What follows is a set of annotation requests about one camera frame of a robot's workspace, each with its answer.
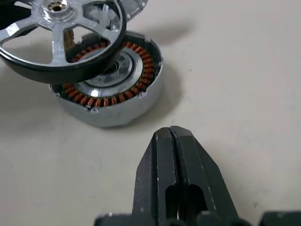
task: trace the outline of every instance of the brushless motor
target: brushless motor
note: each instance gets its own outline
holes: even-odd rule
[[[111,66],[122,49],[127,22],[144,9],[148,0],[1,0],[0,5],[3,1],[13,12],[0,15],[0,58],[28,79],[66,84],[91,79]],[[20,2],[26,7],[14,6]],[[70,61],[68,50],[75,45],[73,29],[79,27],[104,39],[106,46],[90,57]],[[4,48],[7,42],[36,28],[52,32],[50,62],[27,60]]]
[[[127,32],[124,48],[102,74],[80,83],[50,85],[59,103],[75,118],[96,127],[125,125],[146,113],[162,88],[163,58],[156,43],[144,35]],[[67,56],[73,62],[92,57],[106,41],[83,37],[81,49]]]

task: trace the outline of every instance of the white table surface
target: white table surface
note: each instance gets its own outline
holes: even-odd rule
[[[190,129],[218,164],[240,217],[301,209],[300,21],[300,0],[149,0],[128,29],[161,46],[164,90],[122,128],[70,117],[47,85],[1,61],[0,224],[88,226],[130,213],[136,167],[170,125]],[[45,42],[11,49],[41,59]]]

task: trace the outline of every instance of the rotor spoke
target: rotor spoke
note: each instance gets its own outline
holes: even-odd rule
[[[85,18],[82,20],[80,25],[83,26],[84,28],[87,28],[90,31],[96,33],[98,36],[109,40],[110,42],[114,42],[118,38],[118,35],[119,35],[118,31],[111,31],[111,30],[105,28],[105,26],[103,26],[102,24],[99,24],[97,22],[94,22],[92,20],[88,20]]]
[[[19,20],[7,28],[0,30],[0,44],[2,45],[4,42],[15,38],[22,32],[25,32],[36,26],[36,22],[33,17],[29,17],[23,20]]]
[[[53,28],[52,65],[65,65],[66,53],[64,45],[64,30],[59,25]]]
[[[31,0],[19,0],[19,2],[24,3],[24,4],[26,4],[26,5],[29,5],[29,6],[32,5]]]

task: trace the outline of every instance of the silver motor casing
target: silver motor casing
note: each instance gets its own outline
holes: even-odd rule
[[[130,123],[145,114],[156,103],[162,90],[162,67],[163,57],[157,44],[152,40],[147,40],[144,35],[135,32],[127,32],[127,39],[132,43],[138,43],[148,50],[157,68],[155,78],[144,92],[126,100],[125,102],[112,106],[89,109],[73,101],[64,98],[57,85],[50,85],[50,90],[55,94],[58,102],[63,108],[75,118],[92,126],[106,128],[122,126]]]

